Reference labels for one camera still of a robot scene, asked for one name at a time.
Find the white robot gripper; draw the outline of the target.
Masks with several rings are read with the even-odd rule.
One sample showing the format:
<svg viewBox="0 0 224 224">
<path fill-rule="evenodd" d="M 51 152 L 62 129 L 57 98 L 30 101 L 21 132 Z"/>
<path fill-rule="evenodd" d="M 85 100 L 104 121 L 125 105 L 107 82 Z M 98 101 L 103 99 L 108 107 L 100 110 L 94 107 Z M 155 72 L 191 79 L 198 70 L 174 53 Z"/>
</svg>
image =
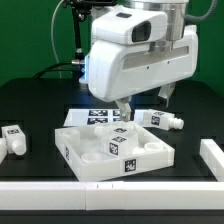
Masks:
<svg viewBox="0 0 224 224">
<path fill-rule="evenodd" d="M 159 104 L 165 108 L 176 81 L 196 70 L 198 37 L 196 26 L 186 26 L 181 40 L 167 52 L 149 51 L 149 44 L 124 46 L 103 40 L 93 45 L 88 62 L 89 90 L 105 102 L 115 101 L 120 119 L 131 120 L 131 95 L 160 87 Z"/>
</svg>

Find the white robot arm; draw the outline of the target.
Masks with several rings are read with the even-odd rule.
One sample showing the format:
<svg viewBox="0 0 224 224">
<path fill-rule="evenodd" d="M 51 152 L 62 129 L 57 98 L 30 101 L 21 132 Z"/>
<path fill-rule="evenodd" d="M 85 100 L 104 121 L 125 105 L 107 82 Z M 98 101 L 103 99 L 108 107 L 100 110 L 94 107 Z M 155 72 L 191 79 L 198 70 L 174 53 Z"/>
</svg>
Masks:
<svg viewBox="0 0 224 224">
<path fill-rule="evenodd" d="M 185 24 L 189 0 L 127 0 L 92 23 L 87 74 L 90 92 L 114 101 L 132 119 L 131 97 L 159 88 L 167 100 L 179 80 L 193 75 L 198 37 Z"/>
</svg>

